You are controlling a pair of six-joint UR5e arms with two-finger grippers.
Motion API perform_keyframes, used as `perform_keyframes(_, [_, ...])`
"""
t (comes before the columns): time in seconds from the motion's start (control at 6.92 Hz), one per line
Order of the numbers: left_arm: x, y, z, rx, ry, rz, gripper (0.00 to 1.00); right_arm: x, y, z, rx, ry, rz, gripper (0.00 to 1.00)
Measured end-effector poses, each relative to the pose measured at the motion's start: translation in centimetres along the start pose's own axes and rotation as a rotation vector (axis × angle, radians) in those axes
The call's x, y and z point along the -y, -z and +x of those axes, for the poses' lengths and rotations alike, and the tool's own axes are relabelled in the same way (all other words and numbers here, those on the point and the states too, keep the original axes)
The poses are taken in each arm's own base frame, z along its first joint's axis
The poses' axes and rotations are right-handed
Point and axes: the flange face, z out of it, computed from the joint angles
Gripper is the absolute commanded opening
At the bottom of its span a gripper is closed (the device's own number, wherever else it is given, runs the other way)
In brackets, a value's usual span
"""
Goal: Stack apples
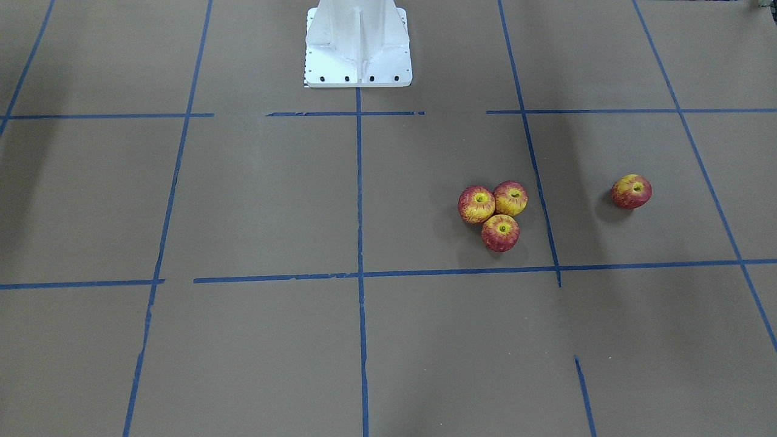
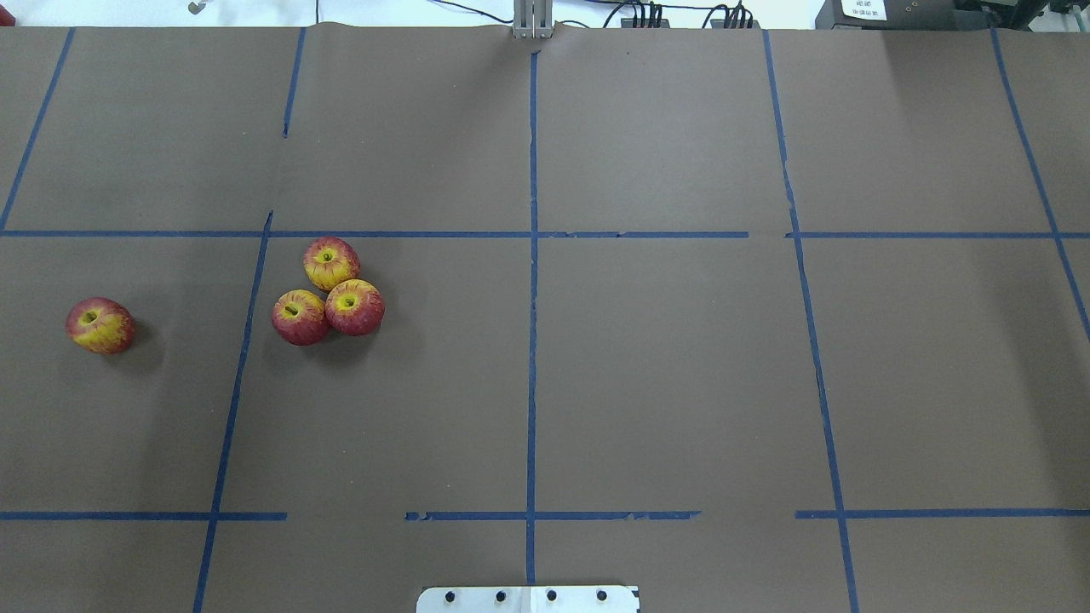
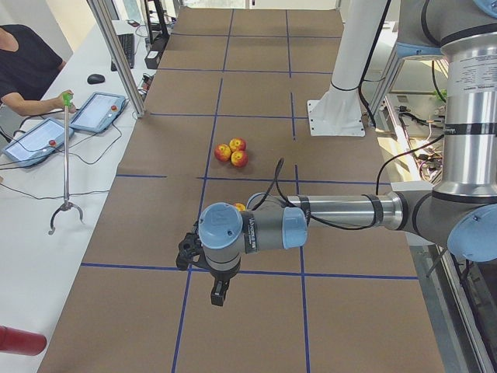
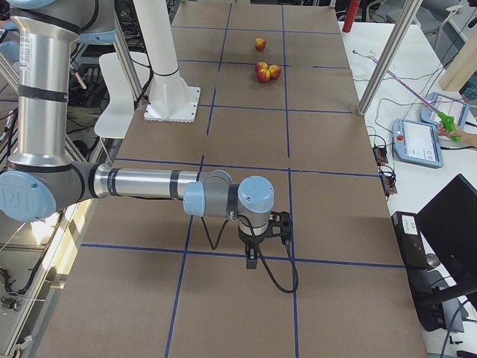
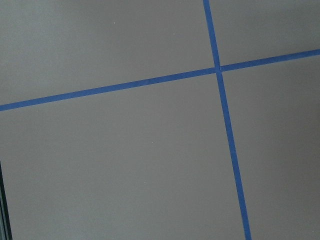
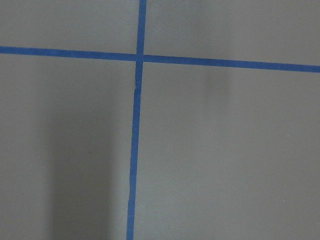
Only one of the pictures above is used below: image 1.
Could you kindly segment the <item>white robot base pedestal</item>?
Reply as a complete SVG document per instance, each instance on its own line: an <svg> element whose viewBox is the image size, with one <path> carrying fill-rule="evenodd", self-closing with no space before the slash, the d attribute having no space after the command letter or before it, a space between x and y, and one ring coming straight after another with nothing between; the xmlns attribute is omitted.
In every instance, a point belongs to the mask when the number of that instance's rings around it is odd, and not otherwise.
<svg viewBox="0 0 777 437"><path fill-rule="evenodd" d="M408 17L394 1L320 1L306 16L304 85L408 87Z"/></svg>

